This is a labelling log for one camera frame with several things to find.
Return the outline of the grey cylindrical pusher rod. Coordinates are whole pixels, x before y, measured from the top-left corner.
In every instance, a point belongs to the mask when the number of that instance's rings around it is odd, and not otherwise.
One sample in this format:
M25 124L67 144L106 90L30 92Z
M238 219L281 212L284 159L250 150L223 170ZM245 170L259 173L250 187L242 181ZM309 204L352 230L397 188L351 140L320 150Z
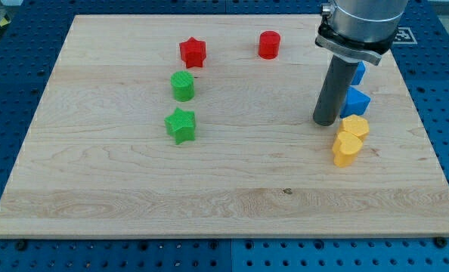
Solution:
M357 68L358 62L332 57L313 112L318 125L330 126L336 121Z

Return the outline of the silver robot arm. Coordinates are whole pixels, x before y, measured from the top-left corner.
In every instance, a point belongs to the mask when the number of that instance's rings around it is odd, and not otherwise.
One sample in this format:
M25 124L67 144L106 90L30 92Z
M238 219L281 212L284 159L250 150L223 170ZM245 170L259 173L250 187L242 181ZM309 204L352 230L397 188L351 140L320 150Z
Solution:
M407 0L328 0L321 5L315 44L333 53L313 112L332 125L361 61L378 65L392 46Z

